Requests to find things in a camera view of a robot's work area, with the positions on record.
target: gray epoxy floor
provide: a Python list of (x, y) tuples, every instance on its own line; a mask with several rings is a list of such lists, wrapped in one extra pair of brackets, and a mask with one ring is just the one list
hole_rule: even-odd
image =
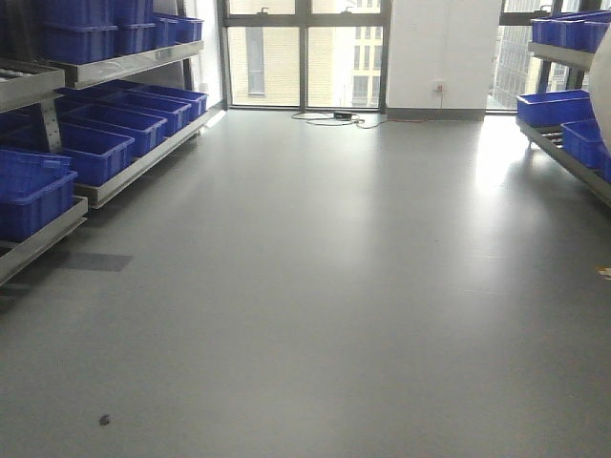
[(611, 456), (611, 211), (526, 146), (231, 112), (0, 290), (0, 456)]

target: wall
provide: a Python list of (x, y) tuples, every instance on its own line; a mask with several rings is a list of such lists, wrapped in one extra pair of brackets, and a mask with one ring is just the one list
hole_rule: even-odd
[(439, 108), (432, 82), (443, 79), (444, 108), (485, 109), (501, 0), (393, 3), (389, 108)]

